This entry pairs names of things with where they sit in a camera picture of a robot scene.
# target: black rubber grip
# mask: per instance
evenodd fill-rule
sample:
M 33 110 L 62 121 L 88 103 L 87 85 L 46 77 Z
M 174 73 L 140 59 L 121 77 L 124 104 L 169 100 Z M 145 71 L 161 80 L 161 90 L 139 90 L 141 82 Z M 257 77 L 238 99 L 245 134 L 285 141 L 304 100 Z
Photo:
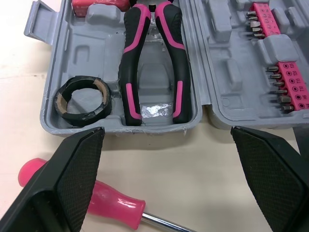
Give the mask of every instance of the black rubber grip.
M 166 1 L 155 11 L 155 22 L 163 37 L 174 69 L 173 122 L 187 123 L 191 119 L 191 75 L 183 45 L 181 26 L 183 14 L 179 7 Z
M 119 82 L 128 126 L 139 126 L 142 123 L 137 86 L 137 68 L 150 20 L 151 13 L 149 9 L 141 4 L 135 4 L 125 13 L 124 17 L 126 43 L 119 66 Z

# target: gray molded tray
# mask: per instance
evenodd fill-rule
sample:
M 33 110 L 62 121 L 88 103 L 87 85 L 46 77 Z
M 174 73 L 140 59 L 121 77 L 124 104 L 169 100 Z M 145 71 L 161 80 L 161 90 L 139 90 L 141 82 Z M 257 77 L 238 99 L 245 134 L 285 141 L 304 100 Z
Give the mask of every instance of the gray molded tray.
M 210 119 L 231 126 L 285 129 L 309 123 L 309 110 L 284 114 L 266 67 L 297 61 L 309 89 L 308 0 L 195 0 L 206 56 L 203 57 Z M 253 2 L 269 2 L 281 32 L 264 40 L 245 36 L 246 12 Z
M 63 0 L 59 13 L 34 2 L 25 34 L 53 46 L 40 121 L 52 134 L 69 135 L 91 127 L 106 132 L 165 133 L 193 128 L 210 105 L 215 126 L 289 128 L 309 123 L 309 111 L 283 114 L 265 68 L 278 61 L 296 61 L 306 82 L 309 77 L 309 4 L 307 0 L 270 0 L 286 35 L 248 40 L 245 14 L 252 0 L 175 0 L 183 11 L 183 38 L 192 73 L 192 120 L 172 124 L 173 71 L 169 54 L 156 29 L 154 15 L 138 71 L 143 125 L 125 125 L 118 89 L 125 28 L 124 13 L 115 6 L 92 5 L 86 18 L 76 18 L 71 1 Z M 112 114 L 84 128 L 73 128 L 57 115 L 56 91 L 75 75 L 100 77 L 112 91 Z M 94 90 L 74 92 L 69 112 L 86 112 L 100 104 Z

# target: metal screwdriver shaft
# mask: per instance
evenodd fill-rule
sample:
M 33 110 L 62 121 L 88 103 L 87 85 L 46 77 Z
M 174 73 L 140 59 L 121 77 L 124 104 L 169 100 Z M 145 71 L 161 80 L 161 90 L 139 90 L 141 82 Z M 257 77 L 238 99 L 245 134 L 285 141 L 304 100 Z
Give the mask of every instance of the metal screwdriver shaft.
M 166 232 L 196 232 L 152 214 L 143 213 L 141 221 Z

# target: screwdriver bit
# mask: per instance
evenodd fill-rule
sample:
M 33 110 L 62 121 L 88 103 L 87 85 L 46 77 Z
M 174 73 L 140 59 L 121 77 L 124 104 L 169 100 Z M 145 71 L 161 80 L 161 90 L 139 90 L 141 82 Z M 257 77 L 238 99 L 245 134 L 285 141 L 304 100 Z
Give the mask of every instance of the screwdriver bit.
M 256 16 L 256 11 L 248 11 L 247 16 Z
M 294 106 L 292 106 L 292 105 L 283 105 L 283 106 L 281 107 L 281 110 L 282 110 L 282 111 L 286 111 L 286 112 L 290 112 L 290 111 L 293 111 L 293 110 L 294 110 Z
M 283 93 L 288 93 L 287 90 L 277 90 L 275 91 L 276 94 L 283 94 Z
M 275 82 L 274 86 L 284 86 L 284 82 Z
M 257 21 L 251 21 L 250 22 L 250 27 L 251 28 L 257 28 L 257 27 L 260 27 L 260 26 L 261 26 L 260 22 L 257 22 Z
M 291 101 L 292 101 L 292 98 L 289 96 L 280 96 L 278 98 L 279 103 L 291 103 Z
M 267 72 L 278 72 L 278 71 L 279 71 L 279 67 L 277 66 L 272 66 L 272 67 L 267 68 Z
M 257 38 L 265 38 L 265 35 L 264 34 L 254 34 L 255 37 Z
M 249 17 L 248 20 L 250 20 L 250 21 L 258 21 L 259 18 L 258 17 Z
M 252 28 L 253 32 L 262 32 L 263 29 L 262 28 Z
M 273 74 L 273 75 L 270 76 L 270 78 L 271 78 L 271 79 L 276 79 L 276 80 L 278 80 L 278 79 L 281 79 L 281 78 L 282 78 L 282 75 L 281 75 L 281 74 Z

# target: black ring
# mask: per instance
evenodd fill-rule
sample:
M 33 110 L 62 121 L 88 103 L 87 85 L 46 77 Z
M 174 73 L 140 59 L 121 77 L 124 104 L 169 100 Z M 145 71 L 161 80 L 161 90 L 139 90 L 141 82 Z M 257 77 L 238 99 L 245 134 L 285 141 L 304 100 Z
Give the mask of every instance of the black ring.
M 83 88 L 97 89 L 102 93 L 102 104 L 94 111 L 83 114 L 70 114 L 67 112 L 68 102 L 72 93 Z M 110 91 L 105 82 L 92 76 L 76 76 L 67 81 L 56 93 L 54 105 L 57 113 L 68 123 L 77 127 L 84 127 L 106 118 L 112 111 Z

